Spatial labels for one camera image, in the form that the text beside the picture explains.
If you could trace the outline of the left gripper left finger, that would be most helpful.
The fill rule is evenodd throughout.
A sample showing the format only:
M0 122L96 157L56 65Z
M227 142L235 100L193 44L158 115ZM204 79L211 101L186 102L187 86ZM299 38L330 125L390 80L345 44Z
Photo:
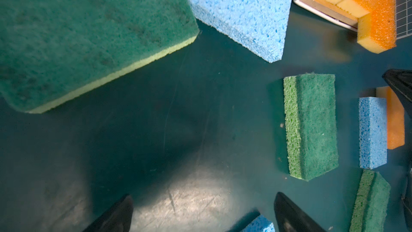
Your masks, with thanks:
M128 232L133 216L133 199L125 194L83 232Z

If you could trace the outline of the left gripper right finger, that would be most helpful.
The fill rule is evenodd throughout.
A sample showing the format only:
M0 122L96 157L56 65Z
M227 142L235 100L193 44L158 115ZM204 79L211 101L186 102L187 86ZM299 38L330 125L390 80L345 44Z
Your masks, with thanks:
M325 232L318 223L282 192L276 194L274 211L279 232Z

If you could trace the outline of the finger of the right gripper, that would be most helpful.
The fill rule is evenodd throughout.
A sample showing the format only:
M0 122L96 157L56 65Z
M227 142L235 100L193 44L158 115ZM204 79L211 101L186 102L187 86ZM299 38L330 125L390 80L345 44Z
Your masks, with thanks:
M395 92L403 108L412 117L412 71L389 69L382 75L388 86Z

